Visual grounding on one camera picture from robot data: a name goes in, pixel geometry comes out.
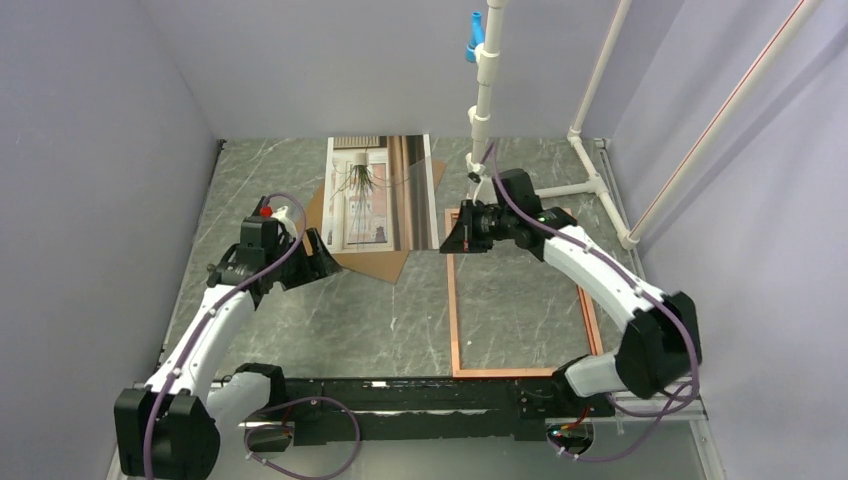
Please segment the printed photo sheet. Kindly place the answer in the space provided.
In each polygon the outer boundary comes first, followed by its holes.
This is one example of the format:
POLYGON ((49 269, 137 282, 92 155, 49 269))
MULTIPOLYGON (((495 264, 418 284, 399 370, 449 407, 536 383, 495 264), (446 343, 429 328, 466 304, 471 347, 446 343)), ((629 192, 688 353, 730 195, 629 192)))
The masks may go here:
POLYGON ((336 253, 433 250, 443 165, 428 134, 331 137, 322 237, 336 253))

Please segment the red picture frame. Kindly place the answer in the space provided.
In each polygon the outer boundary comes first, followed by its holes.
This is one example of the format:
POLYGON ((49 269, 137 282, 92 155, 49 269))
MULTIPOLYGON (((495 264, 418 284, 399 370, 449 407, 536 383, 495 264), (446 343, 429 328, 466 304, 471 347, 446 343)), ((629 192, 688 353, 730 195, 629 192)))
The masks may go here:
POLYGON ((548 377, 620 337, 587 290, 510 242, 450 254, 446 273, 455 378, 548 377))

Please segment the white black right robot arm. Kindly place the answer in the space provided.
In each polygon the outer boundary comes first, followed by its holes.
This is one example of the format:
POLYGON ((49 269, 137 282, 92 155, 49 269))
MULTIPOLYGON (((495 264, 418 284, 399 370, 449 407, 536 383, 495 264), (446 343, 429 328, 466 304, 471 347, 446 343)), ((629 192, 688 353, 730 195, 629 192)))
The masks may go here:
POLYGON ((494 183, 494 202, 461 202, 440 253, 486 253, 495 242, 510 240, 574 281, 622 334, 616 350, 575 359, 555 371, 550 392, 557 411, 574 415, 590 397, 620 391, 649 399, 696 374, 702 349, 696 307, 687 294, 668 294, 641 280, 600 248, 572 215, 544 208, 524 170, 502 171, 494 183))

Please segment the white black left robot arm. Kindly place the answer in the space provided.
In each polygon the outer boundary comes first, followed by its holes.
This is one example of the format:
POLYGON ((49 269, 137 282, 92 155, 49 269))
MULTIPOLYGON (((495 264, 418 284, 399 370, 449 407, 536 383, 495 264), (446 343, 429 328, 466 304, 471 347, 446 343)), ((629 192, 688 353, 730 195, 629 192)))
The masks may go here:
POLYGON ((212 384, 236 334, 275 285, 291 290, 341 269, 320 233, 295 235, 270 216, 245 218, 207 278, 201 305, 169 357, 141 387, 114 404, 120 468, 130 477, 206 479, 225 435, 256 413, 279 417, 287 406, 279 366, 246 363, 219 389, 212 384))

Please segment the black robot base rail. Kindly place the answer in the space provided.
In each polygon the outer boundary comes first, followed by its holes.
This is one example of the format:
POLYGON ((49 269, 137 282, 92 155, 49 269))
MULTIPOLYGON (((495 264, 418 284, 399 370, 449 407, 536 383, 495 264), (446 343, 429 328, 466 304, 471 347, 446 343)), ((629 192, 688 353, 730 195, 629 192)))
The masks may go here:
POLYGON ((610 418, 607 398, 580 399, 558 378, 288 378, 286 394, 244 426, 296 446, 363 441, 507 437, 543 441, 555 424, 610 418))

